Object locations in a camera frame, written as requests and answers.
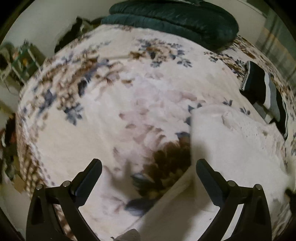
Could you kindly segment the white knitted garment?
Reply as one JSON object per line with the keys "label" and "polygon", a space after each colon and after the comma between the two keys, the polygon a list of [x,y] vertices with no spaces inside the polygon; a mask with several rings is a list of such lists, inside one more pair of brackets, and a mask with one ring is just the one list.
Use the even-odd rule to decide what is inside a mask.
{"label": "white knitted garment", "polygon": [[[284,190],[294,185],[284,168],[283,139],[273,125],[263,125],[225,105],[192,110],[191,150],[223,177],[242,186],[263,186],[271,217],[272,237],[291,216]],[[199,238],[217,213],[193,168],[144,217],[130,225],[143,240]]]}

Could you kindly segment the black grey striped clothes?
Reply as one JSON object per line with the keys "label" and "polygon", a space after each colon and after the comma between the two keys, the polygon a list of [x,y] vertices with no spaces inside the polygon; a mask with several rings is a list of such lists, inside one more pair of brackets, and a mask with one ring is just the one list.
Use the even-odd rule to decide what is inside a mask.
{"label": "black grey striped clothes", "polygon": [[273,82],[273,75],[256,63],[247,61],[240,93],[248,99],[267,124],[275,123],[286,140],[288,114],[285,101]]}

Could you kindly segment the black clothes pile beside bed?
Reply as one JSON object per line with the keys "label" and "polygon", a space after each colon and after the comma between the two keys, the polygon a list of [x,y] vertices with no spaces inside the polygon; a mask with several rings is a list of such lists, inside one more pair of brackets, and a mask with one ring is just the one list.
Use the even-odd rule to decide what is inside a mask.
{"label": "black clothes pile beside bed", "polygon": [[78,16],[71,28],[58,40],[54,53],[57,53],[70,42],[98,27],[101,24],[102,19],[103,17],[91,21]]}

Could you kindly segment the floral bed blanket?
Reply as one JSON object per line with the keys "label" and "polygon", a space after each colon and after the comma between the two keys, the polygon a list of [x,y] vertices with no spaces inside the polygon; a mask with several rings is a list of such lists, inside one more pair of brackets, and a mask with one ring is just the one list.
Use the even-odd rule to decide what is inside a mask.
{"label": "floral bed blanket", "polygon": [[[239,91],[247,61],[273,75],[287,107],[286,140]],[[16,113],[30,202],[37,185],[58,187],[99,159],[102,173],[80,213],[99,240],[143,240],[130,225],[190,168],[197,176],[192,110],[207,105],[233,108],[281,135],[284,168],[294,185],[284,190],[288,224],[272,240],[292,240],[295,96],[271,61],[242,37],[212,52],[156,30],[101,25],[48,58],[21,91]]]}

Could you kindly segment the green metal shelf rack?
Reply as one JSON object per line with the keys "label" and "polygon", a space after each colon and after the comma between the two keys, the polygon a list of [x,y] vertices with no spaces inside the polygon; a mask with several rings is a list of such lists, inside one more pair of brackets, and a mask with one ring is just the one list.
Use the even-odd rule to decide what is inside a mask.
{"label": "green metal shelf rack", "polygon": [[42,66],[46,56],[36,45],[24,41],[20,47],[6,42],[1,45],[1,82],[8,80],[23,86]]}

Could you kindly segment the dark green folded quilt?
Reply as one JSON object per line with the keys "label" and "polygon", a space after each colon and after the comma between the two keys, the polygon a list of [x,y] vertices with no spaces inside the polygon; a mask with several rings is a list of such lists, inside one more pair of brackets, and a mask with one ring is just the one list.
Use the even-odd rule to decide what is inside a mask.
{"label": "dark green folded quilt", "polygon": [[232,43],[239,32],[233,15],[207,1],[122,1],[102,23],[177,35],[211,51]]}

